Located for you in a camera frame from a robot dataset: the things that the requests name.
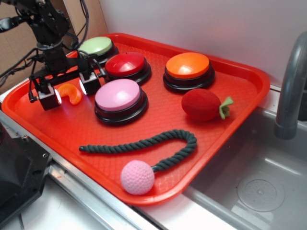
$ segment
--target pink golf ball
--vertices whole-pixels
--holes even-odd
[[[143,195],[154,185],[154,172],[149,164],[133,160],[121,171],[120,181],[128,193]]]

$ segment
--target orange plastic tray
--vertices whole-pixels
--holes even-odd
[[[221,101],[231,96],[231,116],[208,122],[190,120],[181,108],[182,94],[169,92],[163,85],[166,62],[174,55],[190,52],[127,34],[107,35],[120,52],[140,52],[152,67],[152,76],[142,89],[149,100],[149,108],[136,122],[120,126],[105,126],[94,114],[94,96],[83,96],[77,105],[63,98],[58,108],[44,111],[39,102],[30,103],[28,82],[13,90],[2,104],[3,111],[29,132],[51,147],[74,166],[83,171],[123,202],[150,205],[168,200],[181,193],[257,107],[270,88],[267,75],[250,66],[208,56],[216,71],[216,79],[209,88]],[[79,80],[70,83],[80,88]],[[80,145],[118,145],[150,138],[163,131],[184,129],[195,134],[196,151],[179,165],[155,174],[152,190],[134,196],[120,184],[122,168],[131,160],[142,160],[155,165],[183,148],[182,140],[170,140],[158,146],[118,155],[79,152]]]

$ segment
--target stainless steel sink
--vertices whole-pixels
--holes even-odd
[[[257,108],[184,194],[237,229],[307,229],[307,125],[281,140],[275,117]]]

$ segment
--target gray faucet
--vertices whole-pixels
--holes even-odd
[[[275,136],[294,138],[298,120],[307,120],[307,32],[297,38],[288,61],[278,103]]]

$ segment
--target rope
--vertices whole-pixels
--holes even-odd
[[[140,140],[130,144],[117,145],[117,146],[108,146],[108,145],[87,145],[80,146],[79,150],[88,153],[106,153],[106,154],[117,154],[124,152],[131,152],[135,150],[141,150],[156,144],[159,144],[163,141],[170,139],[184,139],[188,143],[180,151],[176,152],[172,157],[168,157],[159,161],[156,165],[152,166],[154,172],[163,171],[169,169],[170,167],[180,163],[183,159],[189,156],[194,152],[197,146],[197,139],[194,134],[185,131],[185,130],[171,130],[163,132],[159,135],[156,135],[152,138],[145,140]]]

